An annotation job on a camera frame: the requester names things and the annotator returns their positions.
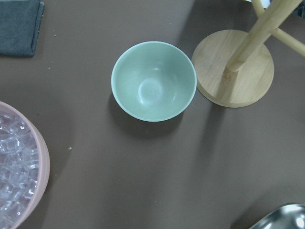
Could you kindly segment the pink bowl of ice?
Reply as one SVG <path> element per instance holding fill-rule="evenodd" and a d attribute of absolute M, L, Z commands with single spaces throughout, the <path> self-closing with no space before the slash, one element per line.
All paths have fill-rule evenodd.
<path fill-rule="evenodd" d="M 50 156 L 38 129 L 18 110 L 0 104 L 0 227 L 16 229 L 41 200 Z"/>

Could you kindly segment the steel ice scoop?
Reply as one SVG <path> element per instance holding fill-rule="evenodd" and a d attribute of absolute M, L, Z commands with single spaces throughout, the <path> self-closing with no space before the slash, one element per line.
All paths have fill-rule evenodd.
<path fill-rule="evenodd" d="M 305 205 L 287 204 L 270 212 L 251 229 L 304 229 L 305 228 Z"/>

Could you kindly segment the mint green bowl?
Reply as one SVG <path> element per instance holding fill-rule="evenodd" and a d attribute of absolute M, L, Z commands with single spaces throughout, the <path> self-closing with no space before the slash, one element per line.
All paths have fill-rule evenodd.
<path fill-rule="evenodd" d="M 111 75 L 112 94 L 130 116 L 161 122 L 181 114 L 191 103 L 197 78 L 188 56 L 179 48 L 158 41 L 127 49 Z"/>

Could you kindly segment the grey folded cloth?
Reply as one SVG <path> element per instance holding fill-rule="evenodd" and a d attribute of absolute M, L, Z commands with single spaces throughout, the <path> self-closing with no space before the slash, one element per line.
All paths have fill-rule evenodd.
<path fill-rule="evenodd" d="M 35 54 L 45 4 L 41 0 L 0 2 L 0 54 L 32 57 Z"/>

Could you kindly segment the wooden cup tree stand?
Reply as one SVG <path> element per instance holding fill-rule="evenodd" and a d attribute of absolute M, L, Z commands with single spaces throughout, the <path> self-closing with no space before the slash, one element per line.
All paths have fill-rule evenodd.
<path fill-rule="evenodd" d="M 264 42 L 274 36 L 305 54 L 305 45 L 279 28 L 300 3 L 274 0 L 264 9 L 259 0 L 254 0 L 258 19 L 249 32 L 222 30 L 204 38 L 192 55 L 198 90 L 213 103 L 230 108 L 261 99 L 274 77 L 274 62 Z"/>

